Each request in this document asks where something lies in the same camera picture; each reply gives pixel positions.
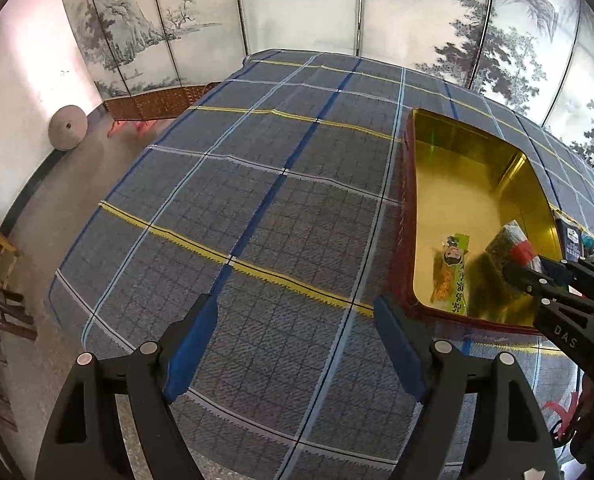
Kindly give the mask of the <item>dark red-white snack packet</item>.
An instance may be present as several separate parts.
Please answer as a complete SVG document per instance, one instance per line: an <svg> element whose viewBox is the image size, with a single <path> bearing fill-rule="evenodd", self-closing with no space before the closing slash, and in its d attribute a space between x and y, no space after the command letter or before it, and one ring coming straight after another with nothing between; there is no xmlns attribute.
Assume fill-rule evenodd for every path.
<svg viewBox="0 0 594 480"><path fill-rule="evenodd" d="M541 259L516 220L507 222L484 250L483 262L494 275L502 276L507 263L523 269L542 272Z"/></svg>

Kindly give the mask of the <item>green snack packet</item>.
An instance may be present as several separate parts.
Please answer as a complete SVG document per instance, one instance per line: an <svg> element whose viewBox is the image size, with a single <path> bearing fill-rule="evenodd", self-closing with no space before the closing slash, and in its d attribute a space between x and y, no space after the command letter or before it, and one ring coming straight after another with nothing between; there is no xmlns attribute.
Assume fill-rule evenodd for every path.
<svg viewBox="0 0 594 480"><path fill-rule="evenodd" d="M439 310L458 315L467 313L466 256L469 236L449 235L434 253L430 304Z"/></svg>

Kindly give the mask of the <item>dark snack packet on table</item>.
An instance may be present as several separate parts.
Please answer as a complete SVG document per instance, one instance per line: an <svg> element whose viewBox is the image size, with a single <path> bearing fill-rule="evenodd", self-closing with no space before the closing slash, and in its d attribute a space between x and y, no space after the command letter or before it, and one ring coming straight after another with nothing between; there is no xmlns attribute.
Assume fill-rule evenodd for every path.
<svg viewBox="0 0 594 480"><path fill-rule="evenodd" d="M555 212L555 224L565 260L594 262L594 238L590 234L558 212Z"/></svg>

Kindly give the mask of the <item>red gold toffee tin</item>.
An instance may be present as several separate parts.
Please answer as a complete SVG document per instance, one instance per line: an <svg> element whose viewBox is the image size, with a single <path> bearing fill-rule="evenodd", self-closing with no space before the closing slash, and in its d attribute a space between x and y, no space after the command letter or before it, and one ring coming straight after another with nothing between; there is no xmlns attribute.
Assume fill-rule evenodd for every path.
<svg viewBox="0 0 594 480"><path fill-rule="evenodd" d="M490 241L512 220L538 256L562 258L553 211L527 155L490 132L414 108L405 124L398 191L388 289L405 313L473 330L533 334L531 297L483 262ZM469 236L465 315L430 304L434 253L456 233Z"/></svg>

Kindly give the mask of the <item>painted folding screen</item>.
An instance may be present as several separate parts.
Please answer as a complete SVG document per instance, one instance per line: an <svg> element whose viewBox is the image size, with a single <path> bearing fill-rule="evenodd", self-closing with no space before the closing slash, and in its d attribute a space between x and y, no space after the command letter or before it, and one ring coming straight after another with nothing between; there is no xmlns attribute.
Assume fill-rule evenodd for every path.
<svg viewBox="0 0 594 480"><path fill-rule="evenodd" d="M594 12L585 0L62 0L122 119L180 114L246 55L359 55L524 115L594 168Z"/></svg>

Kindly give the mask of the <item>blue plaid tablecloth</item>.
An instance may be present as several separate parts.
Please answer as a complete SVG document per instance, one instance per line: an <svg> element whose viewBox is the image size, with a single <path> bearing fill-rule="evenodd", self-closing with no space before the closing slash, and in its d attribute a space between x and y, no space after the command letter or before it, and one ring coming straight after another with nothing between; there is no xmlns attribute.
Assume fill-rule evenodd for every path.
<svg viewBox="0 0 594 480"><path fill-rule="evenodd" d="M212 292L219 321L173 404L188 446L257 479L385 479L417 408L370 318L385 286L405 119L423 107L513 143L594 237L594 171L455 84L342 54L269 50L186 110L98 204L47 301L100 358Z"/></svg>

